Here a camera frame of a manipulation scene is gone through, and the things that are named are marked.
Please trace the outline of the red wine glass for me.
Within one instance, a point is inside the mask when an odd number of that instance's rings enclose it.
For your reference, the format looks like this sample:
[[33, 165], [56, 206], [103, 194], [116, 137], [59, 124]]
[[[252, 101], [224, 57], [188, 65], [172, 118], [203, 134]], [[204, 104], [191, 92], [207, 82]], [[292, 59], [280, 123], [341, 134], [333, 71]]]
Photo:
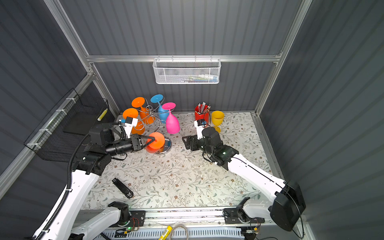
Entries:
[[156, 138], [154, 142], [150, 143], [150, 146], [155, 150], [146, 150], [146, 151], [151, 154], [157, 153], [165, 145], [165, 136], [159, 132], [151, 133], [149, 136]]

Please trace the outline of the chrome wine glass rack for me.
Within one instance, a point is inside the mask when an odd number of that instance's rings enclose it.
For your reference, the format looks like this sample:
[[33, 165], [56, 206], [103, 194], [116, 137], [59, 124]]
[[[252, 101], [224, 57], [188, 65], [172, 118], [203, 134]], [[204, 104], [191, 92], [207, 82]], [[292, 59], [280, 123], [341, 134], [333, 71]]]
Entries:
[[[151, 102], [151, 104], [149, 104], [147, 102], [147, 104], [149, 105], [151, 115], [153, 117], [155, 117], [155, 122], [152, 125], [156, 126], [156, 128], [157, 128], [156, 132], [158, 130], [160, 130], [160, 129], [165, 128], [166, 124], [162, 124], [160, 119], [159, 119], [159, 117], [158, 117], [157, 108], [158, 108], [159, 105], [157, 103], [154, 104], [152, 102]], [[164, 147], [161, 150], [159, 150], [157, 153], [155, 153], [155, 154], [156, 155], [165, 155], [165, 154], [167, 154], [171, 150], [171, 148], [172, 148], [171, 140], [169, 138], [165, 137], [165, 145], [164, 145]]]

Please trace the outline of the yellow wine glass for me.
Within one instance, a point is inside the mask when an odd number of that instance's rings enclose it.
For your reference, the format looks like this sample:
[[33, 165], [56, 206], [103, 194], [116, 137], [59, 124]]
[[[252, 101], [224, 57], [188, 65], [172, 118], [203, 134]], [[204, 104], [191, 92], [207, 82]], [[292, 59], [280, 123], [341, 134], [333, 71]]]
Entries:
[[218, 133], [221, 132], [221, 129], [219, 126], [223, 123], [224, 117], [225, 117], [225, 114], [221, 111], [212, 112], [212, 123], [214, 125], [215, 130]]

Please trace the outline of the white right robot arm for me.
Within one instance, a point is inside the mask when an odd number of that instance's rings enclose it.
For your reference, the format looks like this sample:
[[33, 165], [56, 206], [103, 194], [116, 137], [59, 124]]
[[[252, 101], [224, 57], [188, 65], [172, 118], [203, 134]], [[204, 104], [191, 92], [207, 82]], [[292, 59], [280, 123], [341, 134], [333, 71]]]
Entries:
[[248, 224], [257, 218], [271, 219], [281, 229], [291, 232], [306, 209], [300, 185], [277, 178], [251, 163], [238, 150], [225, 145], [213, 127], [197, 128], [197, 132], [182, 138], [186, 149], [201, 150], [206, 161], [242, 177], [268, 199], [262, 204], [245, 197], [236, 207], [238, 220]]

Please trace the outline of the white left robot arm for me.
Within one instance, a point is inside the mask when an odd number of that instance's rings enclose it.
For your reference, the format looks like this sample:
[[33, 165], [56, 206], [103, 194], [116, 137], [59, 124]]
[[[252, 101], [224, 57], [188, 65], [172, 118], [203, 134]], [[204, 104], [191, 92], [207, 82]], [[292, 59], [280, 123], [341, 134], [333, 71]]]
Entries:
[[93, 185], [114, 156], [138, 152], [151, 144], [164, 144], [164, 138], [131, 134], [133, 124], [107, 123], [93, 126], [84, 139], [90, 139], [82, 153], [78, 145], [68, 163], [67, 184], [53, 209], [35, 231], [34, 240], [92, 240], [112, 225], [133, 223], [129, 206], [112, 202], [96, 217], [79, 227], [74, 222]]

